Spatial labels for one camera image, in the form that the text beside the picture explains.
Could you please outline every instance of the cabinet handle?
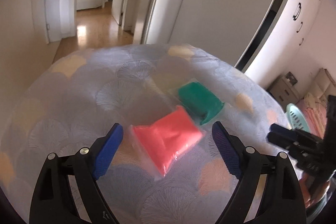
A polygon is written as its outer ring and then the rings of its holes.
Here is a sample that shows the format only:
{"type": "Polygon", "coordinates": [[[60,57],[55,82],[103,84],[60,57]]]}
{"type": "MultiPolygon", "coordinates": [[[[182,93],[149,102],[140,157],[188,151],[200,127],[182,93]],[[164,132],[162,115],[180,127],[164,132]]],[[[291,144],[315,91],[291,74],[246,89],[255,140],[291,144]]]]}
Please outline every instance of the cabinet handle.
{"type": "Polygon", "coordinates": [[[295,13],[293,15],[293,20],[296,21],[301,13],[301,2],[299,2],[299,5],[297,6],[296,10],[295,10],[295,13]]]}
{"type": "Polygon", "coordinates": [[[296,33],[299,33],[299,31],[301,31],[302,26],[303,26],[303,22],[301,21],[300,29],[298,29],[298,30],[296,31],[296,33]]]}

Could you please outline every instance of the wooden floor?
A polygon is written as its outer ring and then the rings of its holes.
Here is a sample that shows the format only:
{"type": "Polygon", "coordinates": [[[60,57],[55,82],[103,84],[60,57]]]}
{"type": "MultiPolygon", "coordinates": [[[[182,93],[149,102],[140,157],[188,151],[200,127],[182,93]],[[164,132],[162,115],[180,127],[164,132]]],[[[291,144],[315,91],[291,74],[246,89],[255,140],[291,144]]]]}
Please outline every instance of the wooden floor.
{"type": "Polygon", "coordinates": [[[133,36],[124,32],[111,13],[112,3],[105,8],[77,12],[77,36],[62,39],[54,62],[68,54],[85,48],[124,46],[133,43],[133,36]]]}

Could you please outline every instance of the blue gripper pad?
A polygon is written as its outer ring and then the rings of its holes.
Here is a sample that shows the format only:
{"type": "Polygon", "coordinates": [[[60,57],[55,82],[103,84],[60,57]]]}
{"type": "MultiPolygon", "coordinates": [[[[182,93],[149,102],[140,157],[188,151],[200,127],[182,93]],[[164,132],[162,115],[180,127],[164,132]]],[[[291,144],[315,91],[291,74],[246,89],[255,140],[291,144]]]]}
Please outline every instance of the blue gripper pad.
{"type": "Polygon", "coordinates": [[[108,133],[108,135],[111,134],[110,137],[106,140],[94,162],[92,176],[95,180],[106,174],[124,137],[124,130],[121,125],[113,127],[111,131],[108,133]]]}
{"type": "Polygon", "coordinates": [[[242,175],[241,158],[233,146],[231,136],[220,122],[213,124],[212,138],[224,160],[229,173],[236,176],[237,179],[240,179],[242,175]]]}

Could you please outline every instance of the floral patterned bedspread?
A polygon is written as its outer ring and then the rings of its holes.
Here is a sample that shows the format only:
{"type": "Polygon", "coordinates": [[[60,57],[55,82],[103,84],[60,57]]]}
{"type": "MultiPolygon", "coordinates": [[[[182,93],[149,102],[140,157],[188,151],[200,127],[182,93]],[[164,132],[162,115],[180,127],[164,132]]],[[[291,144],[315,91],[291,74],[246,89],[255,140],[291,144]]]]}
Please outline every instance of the floral patterned bedspread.
{"type": "MultiPolygon", "coordinates": [[[[213,224],[237,184],[211,137],[221,121],[260,153],[279,150],[265,137],[288,121],[278,103],[241,72],[191,46],[126,46],[75,52],[53,64],[16,106],[0,146],[0,185],[28,222],[34,186],[46,156],[71,155],[106,135],[112,125],[151,124],[178,104],[169,91],[196,79],[225,102],[201,126],[206,136],[161,180],[144,168],[125,134],[107,174],[97,183],[124,223],[213,224]]],[[[72,186],[82,218],[88,220],[72,186]]],[[[258,202],[248,218],[253,218],[258,202]]]]}

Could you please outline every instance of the mint green basket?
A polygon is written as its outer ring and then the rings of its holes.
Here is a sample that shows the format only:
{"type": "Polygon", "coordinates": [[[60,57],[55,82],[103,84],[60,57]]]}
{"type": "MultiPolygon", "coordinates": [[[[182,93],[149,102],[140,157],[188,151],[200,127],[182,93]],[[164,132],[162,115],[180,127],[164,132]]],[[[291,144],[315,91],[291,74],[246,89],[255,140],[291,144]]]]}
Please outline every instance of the mint green basket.
{"type": "Polygon", "coordinates": [[[301,129],[311,133],[308,123],[301,110],[294,104],[287,105],[286,115],[293,129],[301,129]]]}

